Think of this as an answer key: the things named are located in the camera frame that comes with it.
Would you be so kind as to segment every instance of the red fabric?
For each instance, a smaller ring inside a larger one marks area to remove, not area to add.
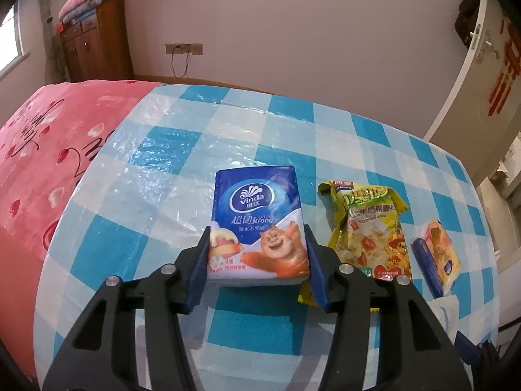
[[[0,339],[30,376],[36,291],[58,220],[94,156],[157,85],[48,85],[0,129]]]

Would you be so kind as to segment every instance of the window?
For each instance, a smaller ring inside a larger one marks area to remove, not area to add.
[[[0,26],[0,72],[21,56],[18,37],[18,8],[15,4]]]

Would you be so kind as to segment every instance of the vinda logo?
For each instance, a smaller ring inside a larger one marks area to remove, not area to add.
[[[237,213],[247,213],[267,207],[275,199],[273,189],[263,183],[249,183],[237,188],[230,197],[230,208]]]

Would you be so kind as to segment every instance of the blue and white tissue package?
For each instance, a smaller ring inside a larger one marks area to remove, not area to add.
[[[293,166],[215,175],[208,279],[229,286],[301,283],[309,276]]]

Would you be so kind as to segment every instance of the metal bolt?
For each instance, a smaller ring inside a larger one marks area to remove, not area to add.
[[[167,265],[163,265],[161,267],[161,273],[163,275],[171,275],[172,273],[174,273],[176,271],[176,267],[172,264],[167,264]]]
[[[117,276],[109,276],[105,281],[106,286],[113,287],[119,284],[119,278]]]
[[[405,275],[398,275],[396,278],[396,281],[400,285],[409,285],[411,283],[411,280],[407,278]]]
[[[355,268],[350,264],[344,263],[338,267],[338,270],[340,271],[340,273],[345,273],[346,275],[349,275],[355,271]]]

